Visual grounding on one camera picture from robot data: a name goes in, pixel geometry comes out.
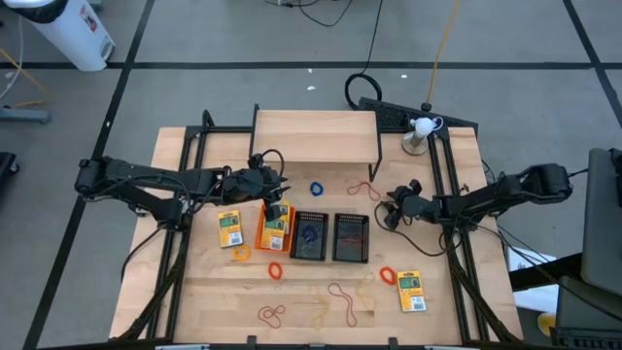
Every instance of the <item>cable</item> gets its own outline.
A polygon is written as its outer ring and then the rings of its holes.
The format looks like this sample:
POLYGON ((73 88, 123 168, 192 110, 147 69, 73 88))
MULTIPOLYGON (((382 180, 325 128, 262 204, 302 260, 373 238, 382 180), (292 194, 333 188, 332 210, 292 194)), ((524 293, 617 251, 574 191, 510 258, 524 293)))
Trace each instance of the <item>cable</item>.
MULTIPOLYGON (((348 5, 346 6, 346 8, 345 8, 345 9, 343 9, 343 12, 341 13, 341 16, 339 16, 339 18, 338 18, 338 19, 335 21, 335 23, 333 23, 333 24, 326 24, 326 23, 322 23, 322 22, 318 21, 317 19, 315 19, 315 18, 313 18, 313 17, 309 16, 309 14, 305 13, 305 12, 304 12, 304 10, 302 9, 302 8, 304 8, 304 6, 298 5, 297 7, 298 7, 298 9, 302 12, 302 14, 303 14, 303 15, 305 15, 307 18, 309 18, 309 19, 313 20, 314 22, 316 22, 316 23, 320 24, 321 26, 324 26, 324 27, 334 27, 335 25, 337 25, 337 23, 338 23, 338 22, 340 22, 340 21, 341 21, 341 19, 345 16, 346 12, 348 12, 348 9, 350 8, 350 5, 352 5, 352 2, 353 2, 353 1, 354 1, 354 0, 350 0, 350 2, 348 3, 348 5)), ((316 1, 316 2, 314 2, 314 3, 306 4, 306 6, 313 5, 313 4, 315 4, 315 3, 317 3, 317 1, 316 1)))
POLYGON ((15 60, 6 51, 4 51, 4 49, 0 48, 0 53, 2 55, 4 55, 9 60, 9 62, 11 62, 11 64, 13 64, 14 67, 16 67, 18 72, 20 72, 24 77, 28 78, 28 80, 30 82, 32 82, 32 84, 34 84, 45 95, 45 99, 44 100, 21 102, 21 103, 18 103, 16 105, 14 105, 13 108, 26 107, 26 106, 35 106, 35 105, 40 105, 40 104, 48 103, 48 91, 46 90, 46 88, 43 87, 43 85, 41 85, 41 83, 37 82, 36 79, 32 78, 32 76, 30 76, 30 74, 28 74, 28 72, 26 72, 25 70, 21 69, 21 64, 17 64, 15 62, 15 60))
POLYGON ((525 248, 531 250, 532 252, 534 252, 535 254, 537 254, 540 258, 541 261, 539 261, 540 263, 551 263, 550 260, 548 260, 547 258, 545 258, 542 254, 538 253, 536 251, 536 249, 530 247, 529 245, 527 245, 527 243, 523 242, 522 240, 518 239, 518 237, 516 237, 515 235, 513 235, 512 233, 510 233, 510 231, 508 231, 507 229, 503 228, 503 226, 497 224, 497 227, 502 229, 505 233, 507 233, 510 237, 514 238, 518 243, 522 244, 525 248))
POLYGON ((283 4, 279 5, 278 3, 275 3, 275 2, 271 2, 271 1, 268 1, 268 0, 263 0, 263 2, 266 3, 266 4, 270 4, 270 5, 273 5, 273 6, 279 6, 279 7, 287 7, 287 8, 290 8, 290 9, 294 8, 294 7, 307 7, 307 6, 315 5, 319 1, 320 0, 314 0, 314 1, 310 2, 310 3, 308 3, 308 4, 300 4, 300 0, 298 0, 297 1, 298 5, 294 5, 293 2, 291 2, 291 3, 286 2, 286 3, 283 3, 283 4))
POLYGON ((373 27, 373 35, 371 36, 371 45, 369 46, 369 54, 367 55, 367 62, 365 63, 365 67, 361 71, 361 73, 353 74, 348 78, 348 80, 346 80, 346 85, 345 85, 346 100, 348 101, 348 105, 353 111, 357 111, 359 109, 359 105, 354 103, 354 101, 352 100, 352 97, 350 97, 350 84, 352 84, 352 82, 357 78, 363 78, 368 83, 370 83, 373 89, 376 91, 376 100, 382 101, 382 88, 380 87, 380 84, 378 84, 378 82, 376 82, 370 76, 366 75, 365 71, 367 71, 367 67, 369 67, 369 62, 371 60, 371 53, 373 53, 373 44, 376 41, 376 32, 378 31, 378 22, 380 21, 380 13, 382 11, 383 3, 384 3, 384 0, 380 0, 380 5, 378 5, 378 14, 376 15, 376 23, 374 24, 374 27, 373 27))
POLYGON ((438 46, 438 51, 436 52, 436 59, 434 60, 434 67, 432 68, 432 77, 430 78, 430 89, 428 90, 428 97, 426 98, 426 103, 430 105, 430 100, 432 99, 432 92, 434 91, 434 79, 436 78, 436 70, 438 69, 438 61, 440 60, 440 53, 443 51, 443 47, 445 46, 445 42, 447 41, 447 37, 449 37, 449 32, 451 31, 451 26, 454 24, 454 19, 456 18, 456 14, 458 13, 458 9, 460 8, 460 0, 454 1, 454 6, 451 10, 451 16, 449 17, 449 21, 445 26, 445 32, 443 33, 443 38, 440 41, 440 46, 438 46))
POLYGON ((283 154, 277 149, 269 149, 261 154, 261 160, 263 160, 265 155, 269 153, 275 153, 277 156, 279 156, 279 159, 281 160, 281 171, 279 171, 279 177, 282 177, 283 172, 285 171, 285 159, 283 158, 283 154))
MULTIPOLYGON (((376 207, 373 210, 373 217, 376 220, 376 224, 383 230, 390 232, 390 233, 395 233, 395 234, 399 234, 400 236, 406 238, 406 240, 408 241, 408 243, 410 243, 413 247, 415 247, 415 249, 417 249, 421 254, 427 256, 427 257, 440 257, 441 255, 447 253, 449 250, 447 249, 442 249, 440 252, 437 253, 429 253, 426 252, 425 250, 423 250, 421 247, 419 247, 415 242, 412 241, 412 239, 410 239, 410 237, 408 237, 406 234, 404 234, 403 232, 400 232, 398 230, 394 230, 394 229, 389 229, 388 227, 384 227, 380 224, 380 220, 378 220, 378 208, 380 208, 385 202, 380 202, 378 203, 378 205, 376 205, 376 207)), ((458 248, 458 246, 460 245, 460 243, 458 245, 455 245, 453 247, 451 247, 450 250, 455 250, 456 248, 458 248)))
POLYGON ((598 306, 597 304, 587 300, 585 297, 580 296, 578 293, 576 293, 575 291, 573 291, 572 289, 562 285, 559 283, 558 280, 556 280, 553 276, 551 276, 548 272, 546 272, 546 270, 544 270, 542 267, 540 267, 538 264, 536 264, 535 262, 532 261, 533 257, 529 257, 526 254, 524 254, 523 252, 517 250, 516 248, 512 247, 509 242, 507 241, 507 239, 503 236, 503 234, 501 234, 500 232, 495 232, 494 230, 487 228, 487 227, 483 227, 481 225, 475 224, 476 226, 478 226, 479 228, 484 228, 496 235, 499 236, 500 240, 505 242, 505 244, 507 245, 507 247, 509 249, 511 249, 514 253, 516 253, 517 255, 519 255, 521 258, 523 258, 525 261, 527 261, 528 263, 530 263, 538 272, 540 272, 544 277, 546 277, 546 279, 548 279, 549 281, 551 281, 554 284, 557 284, 558 286, 560 286, 560 288, 566 290, 567 292, 569 292, 570 294, 572 294, 573 296, 575 296, 576 298, 578 298, 579 300, 583 301, 584 303, 586 303, 587 305, 589 305, 590 307, 604 313, 605 315, 609 316, 610 318, 622 322, 622 317, 615 315, 603 308, 601 308, 600 306, 598 306))
POLYGON ((13 87, 13 84, 16 83, 17 77, 19 76, 19 71, 21 71, 21 64, 23 63, 23 25, 21 24, 21 16, 17 16, 18 18, 18 28, 19 28, 19 66, 17 68, 16 73, 13 76, 11 82, 7 85, 7 88, 0 93, 0 100, 4 97, 7 92, 13 87))
POLYGON ((149 241, 151 241, 158 232, 160 232, 162 230, 161 227, 158 227, 154 233, 150 234, 149 236, 147 236, 147 238, 145 238, 145 240, 143 240, 142 242, 140 242, 136 248, 132 249, 131 252, 129 252, 129 254, 127 255, 127 258, 125 258, 125 261, 123 262, 123 266, 121 268, 121 281, 123 282, 123 276, 125 275, 125 268, 127 267, 127 263, 129 263, 129 261, 132 259, 132 257, 134 256, 134 254, 136 254, 136 252, 138 252, 138 250, 140 250, 145 244, 147 244, 149 241))
POLYGON ((586 173, 586 172, 587 172, 587 170, 588 170, 588 168, 585 168, 585 169, 583 169, 583 170, 579 170, 579 171, 577 171, 577 172, 570 173, 570 174, 568 174, 568 177, 569 177, 569 178, 571 178, 572 176, 576 176, 576 175, 579 175, 579 174, 586 173))
POLYGON ((483 158, 481 160, 482 160, 482 163, 484 164, 484 166, 486 166, 486 169, 488 169, 488 170, 484 171, 484 175, 486 173, 490 173, 490 175, 493 177, 493 183, 496 183, 497 182, 497 178, 495 177, 495 172, 493 172, 493 169, 490 167, 490 165, 488 165, 486 160, 484 160, 483 158))

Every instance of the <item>black cable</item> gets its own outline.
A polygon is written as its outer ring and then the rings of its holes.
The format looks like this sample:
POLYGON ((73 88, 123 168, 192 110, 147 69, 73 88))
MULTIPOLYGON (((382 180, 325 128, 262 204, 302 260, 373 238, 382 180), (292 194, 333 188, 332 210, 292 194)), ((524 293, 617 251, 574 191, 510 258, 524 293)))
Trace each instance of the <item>black cable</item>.
POLYGON ((523 242, 522 240, 518 239, 518 237, 516 237, 515 235, 513 235, 512 233, 510 233, 510 231, 508 231, 507 229, 505 229, 503 226, 497 224, 497 227, 502 229, 505 233, 507 233, 510 237, 514 238, 518 243, 522 244, 525 248, 531 250, 532 252, 536 253, 541 259, 542 261, 540 261, 540 263, 551 263, 550 260, 548 260, 547 258, 545 258, 542 254, 538 253, 536 251, 536 249, 530 247, 527 243, 523 242))
POLYGON ((279 177, 283 177, 283 172, 285 171, 285 159, 283 158, 283 154, 279 152, 279 150, 269 149, 261 154, 261 160, 263 160, 265 155, 269 153, 275 153, 277 156, 279 156, 279 159, 281 160, 281 171, 279 171, 279 177))
POLYGON ((587 170, 588 170, 588 168, 585 168, 585 169, 583 169, 583 170, 579 170, 579 171, 577 171, 577 172, 570 173, 570 174, 568 174, 568 177, 569 177, 569 178, 571 178, 572 176, 576 176, 576 175, 578 175, 578 174, 583 174, 583 173, 586 173, 586 172, 587 172, 587 170))
POLYGON ((493 177, 493 183, 496 183, 497 182, 497 178, 495 177, 495 173, 493 172, 493 169, 488 165, 486 160, 484 160, 483 158, 481 160, 482 160, 482 163, 484 164, 484 166, 486 166, 486 168, 488 169, 488 171, 484 171, 484 173, 490 172, 490 175, 493 177))
POLYGON ((149 236, 147 236, 147 238, 145 238, 145 240, 140 242, 134 249, 132 249, 131 252, 129 252, 129 254, 127 255, 127 258, 125 258, 125 261, 123 262, 123 266, 121 268, 121 281, 122 282, 123 282, 123 276, 125 275, 125 268, 127 267, 127 264, 132 259, 134 254, 136 254, 136 252, 138 252, 139 249, 141 249, 145 244, 147 244, 150 240, 152 240, 157 235, 157 233, 160 232, 161 230, 162 230, 162 228, 158 227, 154 231, 154 233, 152 233, 149 236))
POLYGON ((283 3, 282 5, 279 5, 278 3, 275 3, 275 2, 271 2, 271 1, 268 1, 268 0, 263 0, 263 2, 266 3, 266 4, 270 4, 270 5, 273 5, 273 6, 279 6, 279 7, 287 7, 287 8, 290 8, 290 9, 292 9, 294 7, 307 7, 307 6, 315 5, 319 1, 320 0, 314 0, 314 1, 310 2, 310 3, 308 3, 308 4, 300 4, 300 0, 297 0, 297 2, 298 2, 297 5, 295 5, 294 2, 291 2, 291 3, 290 2, 286 2, 286 3, 283 3))
POLYGON ((96 194, 97 197, 93 198, 93 197, 90 197, 90 196, 83 196, 83 200, 86 201, 86 202, 98 202, 98 201, 102 201, 102 200, 106 200, 106 199, 115 198, 112 195, 103 196, 103 194, 106 194, 106 193, 112 191, 113 189, 119 188, 119 187, 121 187, 123 185, 129 184, 132 181, 145 180, 145 179, 162 179, 162 180, 168 180, 168 181, 171 181, 171 182, 177 184, 179 187, 181 187, 182 191, 184 192, 184 195, 186 196, 186 200, 188 202, 190 202, 190 192, 188 191, 188 188, 186 187, 186 185, 184 185, 183 182, 181 182, 181 181, 179 181, 179 180, 177 180, 175 178, 172 178, 170 176, 166 176, 166 175, 141 175, 141 176, 135 176, 135 177, 132 177, 132 178, 126 178, 126 179, 123 179, 123 180, 121 180, 121 181, 119 181, 119 182, 117 182, 117 183, 115 183, 115 184, 105 188, 104 190, 98 192, 96 194))
POLYGON ((345 16, 346 12, 348 12, 348 9, 350 8, 350 5, 352 5, 352 2, 353 2, 353 1, 354 1, 354 0, 350 0, 350 2, 348 3, 348 5, 346 6, 346 8, 343 10, 343 12, 341 13, 341 15, 339 16, 339 18, 338 18, 338 19, 335 21, 335 23, 333 23, 333 24, 326 24, 326 23, 322 23, 322 22, 318 21, 317 19, 315 19, 315 18, 313 18, 313 17, 309 16, 309 14, 307 14, 307 13, 305 13, 305 12, 304 12, 304 10, 303 10, 304 6, 300 6, 300 5, 298 5, 297 7, 298 7, 298 9, 302 12, 302 14, 303 14, 305 17, 307 17, 307 18, 309 18, 309 19, 313 20, 314 22, 316 22, 316 23, 320 24, 321 26, 324 26, 324 27, 334 27, 335 25, 337 25, 337 23, 339 23, 339 22, 341 21, 341 19, 345 16))
MULTIPOLYGON (((440 252, 437 253, 429 253, 426 252, 425 250, 423 250, 421 247, 419 247, 415 242, 412 241, 412 239, 410 239, 410 237, 408 237, 406 234, 398 231, 398 230, 394 230, 394 229, 389 229, 388 227, 384 227, 382 224, 380 224, 380 220, 378 219, 378 209, 384 204, 385 202, 380 202, 378 203, 378 205, 376 205, 376 207, 373 210, 373 217, 376 220, 376 224, 383 230, 390 232, 390 233, 395 233, 395 234, 399 234, 400 236, 406 238, 406 240, 408 241, 408 243, 410 243, 413 247, 415 247, 415 249, 417 249, 421 254, 427 256, 427 257, 440 257, 444 254, 446 254, 449 250, 447 249, 443 249, 440 252)), ((450 250, 456 250, 458 246, 453 246, 451 247, 450 250)))
POLYGON ((367 55, 367 62, 365 63, 365 67, 361 71, 361 73, 353 74, 348 78, 348 80, 346 80, 346 85, 344 88, 346 100, 348 101, 348 105, 353 111, 357 111, 359 109, 359 105, 354 103, 354 101, 352 100, 352 97, 350 97, 350 84, 352 84, 352 82, 357 78, 363 78, 368 83, 370 83, 373 89, 376 91, 376 100, 382 101, 382 88, 380 87, 380 84, 378 84, 378 82, 376 82, 370 76, 366 75, 365 71, 367 70, 367 67, 369 67, 369 62, 371 61, 371 53, 373 53, 373 44, 376 41, 376 32, 378 31, 378 22, 380 21, 380 13, 382 11, 383 3, 384 3, 384 0, 380 0, 380 5, 378 5, 378 14, 376 15, 376 23, 374 24, 374 27, 373 27, 373 35, 371 37, 371 45, 369 46, 369 54, 367 55))
POLYGON ((576 297, 576 298, 578 298, 579 300, 581 300, 581 301, 583 301, 584 303, 586 303, 588 306, 590 306, 590 307, 592 307, 592 308, 594 308, 594 309, 596 309, 596 310, 598 310, 598 311, 600 311, 600 312, 604 313, 605 315, 609 316, 610 318, 612 318, 612 319, 614 319, 614 320, 616 320, 616 321, 622 322, 622 317, 620 317, 620 316, 618 316, 618 315, 616 315, 616 314, 613 314, 613 313, 611 313, 611 312, 609 312, 609 311, 607 311, 607 310, 605 310, 605 309, 601 308, 601 307, 600 307, 600 306, 598 306, 597 304, 595 304, 595 303, 593 303, 593 302, 591 302, 591 301, 587 300, 585 297, 580 296, 578 293, 576 293, 576 292, 575 292, 575 291, 573 291, 572 289, 570 289, 570 288, 568 288, 568 287, 566 287, 566 286, 564 286, 564 285, 560 284, 560 283, 559 283, 559 281, 558 281, 558 280, 556 280, 553 276, 551 276, 548 272, 546 272, 546 270, 544 270, 542 267, 540 267, 537 263, 533 262, 533 261, 532 261, 533 257, 529 257, 529 256, 527 256, 526 254, 524 254, 523 252, 521 252, 521 251, 517 250, 516 248, 512 247, 512 246, 509 244, 509 242, 507 241, 507 239, 503 236, 503 234, 502 234, 502 233, 500 233, 500 232, 495 232, 494 230, 492 230, 492 229, 490 229, 490 228, 487 228, 487 227, 483 227, 483 226, 481 226, 481 225, 479 225, 479 224, 475 224, 475 225, 476 225, 477 227, 479 227, 479 228, 484 228, 484 229, 486 229, 486 230, 488 230, 488 231, 490 231, 490 232, 492 232, 492 233, 494 233, 494 234, 498 235, 498 236, 499 236, 499 238, 500 238, 500 240, 501 240, 502 242, 504 242, 504 243, 507 245, 507 247, 508 247, 509 249, 511 249, 511 250, 512 250, 514 253, 516 253, 518 256, 520 256, 520 257, 521 257, 521 258, 523 258, 525 261, 527 261, 528 263, 530 263, 530 264, 531 264, 531 265, 532 265, 532 266, 533 266, 533 267, 534 267, 534 268, 535 268, 538 272, 540 272, 540 273, 541 273, 544 277, 546 277, 546 279, 548 279, 549 281, 551 281, 551 283, 557 284, 558 286, 560 286, 560 288, 562 288, 562 289, 566 290, 567 292, 569 292, 570 294, 572 294, 573 296, 575 296, 575 297, 576 297))

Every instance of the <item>black clamp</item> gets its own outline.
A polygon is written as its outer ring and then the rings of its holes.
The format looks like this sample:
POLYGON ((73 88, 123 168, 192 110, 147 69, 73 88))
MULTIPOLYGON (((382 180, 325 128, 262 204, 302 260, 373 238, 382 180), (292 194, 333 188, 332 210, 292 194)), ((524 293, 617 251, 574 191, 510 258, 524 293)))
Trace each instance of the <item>black clamp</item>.
POLYGON ((246 350, 256 350, 257 349, 257 336, 249 335, 246 337, 246 350))
POLYGON ((399 350, 399 344, 397 338, 392 336, 389 338, 389 350, 399 350))

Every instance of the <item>wooden table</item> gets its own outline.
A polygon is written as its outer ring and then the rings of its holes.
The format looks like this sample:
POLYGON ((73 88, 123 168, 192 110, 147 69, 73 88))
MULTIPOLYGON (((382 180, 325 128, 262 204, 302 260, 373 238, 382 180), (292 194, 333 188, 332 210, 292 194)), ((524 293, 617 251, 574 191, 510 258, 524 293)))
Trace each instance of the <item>wooden table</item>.
MULTIPOLYGON (((152 166, 177 169, 184 131, 170 127, 160 130, 152 166)), ((450 134, 460 184, 467 184, 471 190, 483 187, 486 181, 473 130, 450 128, 450 134)), ((423 186, 422 196, 431 198, 434 187, 430 155, 407 155, 400 148, 401 136, 382 135, 383 161, 373 186, 384 194, 415 178, 423 186)), ((203 167, 246 167, 249 142, 250 134, 209 134, 203 167)), ((449 184, 440 142, 438 147, 444 182, 449 184)), ((332 214, 337 212, 371 218, 369 263, 333 262, 331 229, 325 262, 291 260, 281 254, 255 250, 247 261, 237 262, 231 249, 220 248, 218 242, 217 214, 225 208, 206 206, 194 217, 175 341, 245 343, 247 335, 254 334, 259 343, 387 344, 390 336, 396 336, 399 344, 461 343, 447 258, 425 257, 402 237, 380 229, 373 220, 376 202, 368 198, 366 191, 346 193, 346 188, 367 179, 365 164, 287 163, 285 175, 290 179, 286 185, 292 186, 285 199, 299 210, 329 213, 330 228, 332 214), (313 181, 324 185, 323 195, 311 195, 309 185, 313 181), (283 266, 281 281, 268 276, 270 262, 283 266), (379 278, 378 271, 383 266, 396 271, 419 270, 428 310, 402 313, 396 287, 379 278), (361 281, 371 279, 372 274, 374 282, 358 289, 361 281), (332 282, 339 283, 353 297, 356 327, 346 324, 344 299, 328 294, 327 286, 332 282), (275 330, 258 319, 258 311, 265 305, 279 304, 285 305, 287 311, 281 316, 282 328, 275 330), (322 322, 314 323, 325 308, 328 313, 322 322)), ((229 207, 241 211, 244 239, 249 246, 254 243, 259 207, 258 201, 229 207)), ((496 229, 491 219, 482 225, 496 229)), ((154 228, 153 219, 138 219, 132 246, 154 228)), ((400 225, 399 229, 424 249, 438 251, 440 226, 415 221, 411 227, 400 225)), ((152 296, 163 237, 164 234, 151 242, 129 263, 111 336, 125 331, 152 296)), ((522 337, 500 240, 480 229, 471 234, 471 242, 482 296, 508 329, 522 337)), ((476 339, 472 303, 466 293, 465 301, 471 337, 476 339)), ((162 305, 160 334, 167 311, 168 300, 162 305)))

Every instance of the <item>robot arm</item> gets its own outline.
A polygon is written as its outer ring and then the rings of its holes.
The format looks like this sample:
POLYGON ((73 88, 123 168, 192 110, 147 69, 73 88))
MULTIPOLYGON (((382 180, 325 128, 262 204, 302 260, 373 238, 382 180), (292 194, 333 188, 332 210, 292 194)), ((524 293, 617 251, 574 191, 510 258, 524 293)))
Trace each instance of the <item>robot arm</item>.
POLYGON ((520 174, 502 174, 496 183, 466 195, 436 195, 427 200, 419 196, 421 190, 419 182, 412 180, 410 187, 399 186, 387 193, 396 201, 385 204, 389 214, 384 222, 389 229, 395 230, 402 216, 461 227, 527 201, 559 203, 572 194, 566 168, 553 163, 534 165, 520 174))
POLYGON ((224 168, 171 171, 131 164, 103 157, 83 159, 74 188, 86 201, 114 198, 128 204, 130 210, 153 214, 167 229, 181 229, 203 204, 229 205, 262 199, 267 220, 280 216, 278 207, 287 181, 269 166, 262 155, 249 159, 249 168, 231 171, 224 168), (160 198, 141 188, 177 191, 171 198, 160 198))

